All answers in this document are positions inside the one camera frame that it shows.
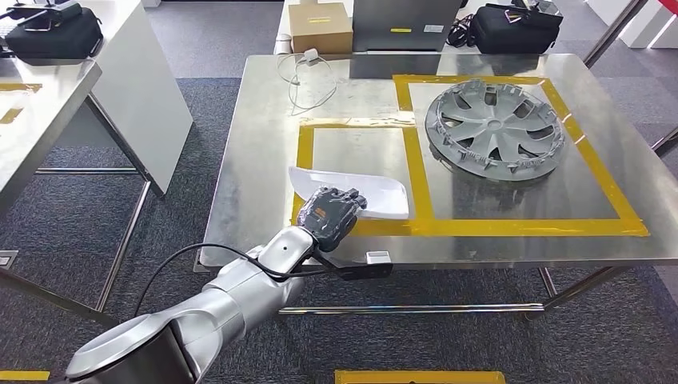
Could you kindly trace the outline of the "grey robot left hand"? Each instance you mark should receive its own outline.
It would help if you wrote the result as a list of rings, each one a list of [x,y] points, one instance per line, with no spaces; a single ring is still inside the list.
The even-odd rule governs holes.
[[[300,208],[295,225],[309,232],[321,252],[335,250],[353,229],[367,199],[354,188],[319,187]]]

